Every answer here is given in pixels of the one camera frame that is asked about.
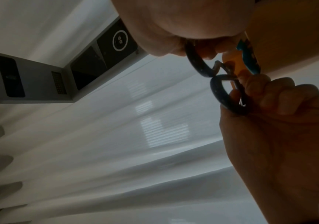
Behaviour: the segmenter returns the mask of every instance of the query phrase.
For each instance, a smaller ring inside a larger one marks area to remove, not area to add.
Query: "hand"
[[[212,59],[234,49],[254,0],[112,0],[135,41],[148,53],[184,56],[185,38],[202,40],[197,51]]]
[[[221,108],[227,154],[269,223],[319,219],[319,90],[239,75],[252,113]],[[237,90],[231,92],[239,100]]]

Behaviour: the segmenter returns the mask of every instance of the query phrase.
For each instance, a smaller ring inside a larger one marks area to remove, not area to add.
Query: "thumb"
[[[233,99],[234,102],[236,102],[237,104],[240,103],[240,99],[241,99],[241,93],[238,89],[233,89],[230,92],[230,97]],[[239,114],[235,114],[232,111],[228,110],[224,105],[220,105],[220,109],[221,109],[221,119],[226,119],[226,118],[232,118],[232,117],[239,117]]]

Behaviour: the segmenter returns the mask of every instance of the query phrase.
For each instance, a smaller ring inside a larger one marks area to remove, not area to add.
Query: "person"
[[[254,0],[113,0],[128,30],[150,54],[184,56],[183,40],[212,59],[236,46]],[[221,107],[227,155],[267,221],[319,223],[319,90],[291,78],[238,74],[247,116]],[[240,93],[230,93],[239,100]]]

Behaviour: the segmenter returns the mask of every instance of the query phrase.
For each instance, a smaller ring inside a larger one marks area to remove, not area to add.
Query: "gray device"
[[[0,54],[0,103],[73,103],[146,55],[119,18],[64,68]]]

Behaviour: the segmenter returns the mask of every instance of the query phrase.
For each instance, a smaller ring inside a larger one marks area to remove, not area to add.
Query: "white curtain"
[[[0,52],[63,67],[116,17],[106,0],[0,0]],[[173,55],[74,104],[0,104],[0,224],[266,223],[219,119]]]

